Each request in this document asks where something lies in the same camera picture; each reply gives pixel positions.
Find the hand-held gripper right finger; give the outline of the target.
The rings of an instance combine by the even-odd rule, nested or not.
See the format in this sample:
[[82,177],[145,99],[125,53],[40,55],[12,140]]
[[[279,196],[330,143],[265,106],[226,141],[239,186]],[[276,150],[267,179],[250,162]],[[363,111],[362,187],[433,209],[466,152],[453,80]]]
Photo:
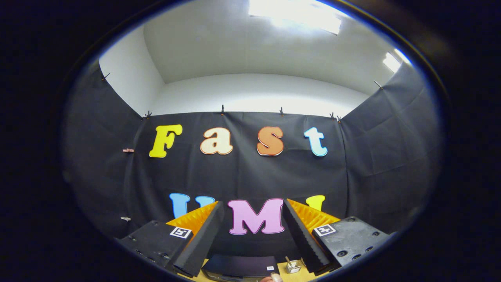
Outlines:
[[283,217],[302,262],[316,276],[370,255],[392,238],[357,217],[339,219],[291,199],[283,202]]

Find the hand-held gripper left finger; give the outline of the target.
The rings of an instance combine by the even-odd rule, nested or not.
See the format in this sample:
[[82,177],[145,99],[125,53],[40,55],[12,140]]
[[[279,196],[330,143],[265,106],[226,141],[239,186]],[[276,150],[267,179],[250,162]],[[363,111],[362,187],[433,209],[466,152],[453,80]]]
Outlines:
[[223,219],[223,203],[215,201],[169,222],[152,220],[117,244],[158,271],[196,277]]

